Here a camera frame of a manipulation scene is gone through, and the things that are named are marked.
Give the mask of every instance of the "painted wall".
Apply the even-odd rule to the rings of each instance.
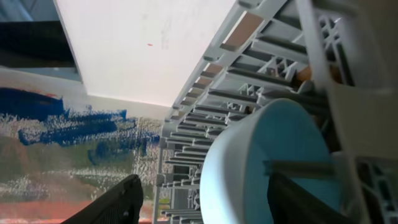
[[[56,0],[89,95],[171,106],[235,0]]]
[[[144,185],[141,217],[151,218],[167,111],[0,68],[0,221],[63,220],[132,173]]]

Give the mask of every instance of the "dark object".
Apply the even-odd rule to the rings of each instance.
[[[267,198],[275,224],[353,223],[279,173],[269,179]]]
[[[0,65],[75,67],[60,21],[0,22]]]
[[[138,175],[130,175],[63,224],[138,224],[144,202]]]

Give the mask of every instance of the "painting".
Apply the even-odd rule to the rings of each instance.
[[[152,217],[159,119],[94,109],[78,98],[0,87],[0,222],[59,223],[129,174]]]

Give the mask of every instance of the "wall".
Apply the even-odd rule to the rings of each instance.
[[[0,221],[63,220],[131,173],[144,186],[141,217],[150,218],[168,110],[0,68]]]

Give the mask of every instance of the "white paint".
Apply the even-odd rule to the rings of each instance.
[[[171,106],[235,0],[55,2],[89,95]]]
[[[91,105],[93,110],[127,110],[127,117],[164,119],[170,108],[147,103],[114,100],[98,96],[88,96],[83,84],[77,81],[36,75],[0,68],[0,88],[16,88],[43,95],[54,94],[62,97],[66,105],[74,110],[85,110]]]

